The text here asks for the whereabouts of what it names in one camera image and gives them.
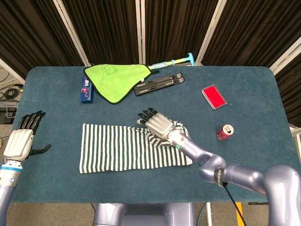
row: yellow object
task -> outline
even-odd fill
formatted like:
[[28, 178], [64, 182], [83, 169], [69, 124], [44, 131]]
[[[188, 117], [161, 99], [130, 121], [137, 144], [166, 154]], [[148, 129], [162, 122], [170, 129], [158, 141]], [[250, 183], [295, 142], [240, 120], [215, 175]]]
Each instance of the yellow object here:
[[[236, 202], [236, 205], [237, 205], [239, 211], [241, 212], [241, 215], [243, 216], [243, 208], [241, 207], [241, 202]], [[237, 216], [237, 225], [238, 226], [244, 226], [244, 222], [241, 219], [241, 217], [240, 217], [237, 210], [236, 210], [236, 216]]]

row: floor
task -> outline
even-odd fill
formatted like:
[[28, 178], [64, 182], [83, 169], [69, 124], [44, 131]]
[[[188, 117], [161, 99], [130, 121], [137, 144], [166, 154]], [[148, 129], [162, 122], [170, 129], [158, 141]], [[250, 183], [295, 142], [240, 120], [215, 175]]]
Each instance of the floor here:
[[[0, 80], [4, 79], [7, 72], [0, 69]], [[0, 137], [10, 134], [11, 125], [0, 125]], [[0, 159], [7, 140], [0, 147]], [[204, 203], [195, 203], [196, 219]], [[249, 206], [242, 204], [243, 215], [248, 226], [268, 225], [268, 206]], [[237, 226], [235, 207], [231, 202], [211, 203], [212, 222], [214, 226]], [[200, 226], [207, 225], [206, 210], [203, 212]], [[11, 204], [7, 214], [7, 226], [90, 226], [92, 225], [94, 210], [88, 204], [70, 203], [38, 203], [38, 204]]]

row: blue box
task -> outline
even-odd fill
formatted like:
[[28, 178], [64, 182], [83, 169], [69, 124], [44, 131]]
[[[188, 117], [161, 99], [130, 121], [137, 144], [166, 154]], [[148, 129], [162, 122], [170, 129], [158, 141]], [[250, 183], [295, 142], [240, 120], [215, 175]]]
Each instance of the blue box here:
[[80, 101], [84, 104], [93, 103], [94, 87], [89, 78], [84, 75], [81, 83]]

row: blue felt tablecloth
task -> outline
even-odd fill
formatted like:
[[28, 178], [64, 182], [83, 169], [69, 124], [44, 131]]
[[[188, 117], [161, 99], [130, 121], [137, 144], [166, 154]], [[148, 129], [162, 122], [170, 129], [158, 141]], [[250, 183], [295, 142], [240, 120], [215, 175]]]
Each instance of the blue felt tablecloth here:
[[[33, 148], [52, 144], [26, 160], [14, 202], [206, 202], [229, 201], [224, 189], [198, 175], [198, 165], [123, 172], [79, 173], [82, 124], [135, 126], [147, 107], [181, 120], [192, 139], [228, 163], [260, 170], [275, 163], [300, 171], [285, 111], [272, 72], [264, 67], [168, 67], [149, 80], [182, 72], [185, 82], [136, 97], [134, 91], [117, 105], [97, 93], [93, 104], [79, 100], [83, 67], [36, 67], [26, 79], [14, 127], [25, 114], [43, 110]], [[213, 110], [201, 89], [215, 84], [228, 104]], [[216, 131], [231, 124], [225, 141]], [[229, 186], [237, 201], [266, 197]]]

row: robotic arm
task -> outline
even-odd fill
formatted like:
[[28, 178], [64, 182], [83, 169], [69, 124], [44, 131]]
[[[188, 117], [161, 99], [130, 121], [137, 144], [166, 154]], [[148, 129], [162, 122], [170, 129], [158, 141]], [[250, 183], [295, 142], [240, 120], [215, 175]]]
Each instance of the robotic arm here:
[[223, 186], [232, 183], [251, 191], [266, 195], [269, 202], [270, 226], [301, 226], [301, 181], [296, 170], [286, 165], [273, 165], [264, 172], [241, 166], [228, 165], [226, 161], [204, 150], [185, 136], [182, 130], [175, 129], [174, 124], [163, 114], [152, 108], [138, 114], [152, 134], [169, 143], [198, 163], [201, 177], [210, 183]]
[[20, 120], [17, 129], [9, 137], [3, 154], [5, 164], [0, 169], [0, 226], [6, 225], [8, 206], [23, 169], [21, 162], [25, 161], [30, 155], [44, 153], [51, 147], [51, 145], [47, 145], [43, 149], [32, 149], [34, 135], [45, 114], [38, 111], [24, 116]]

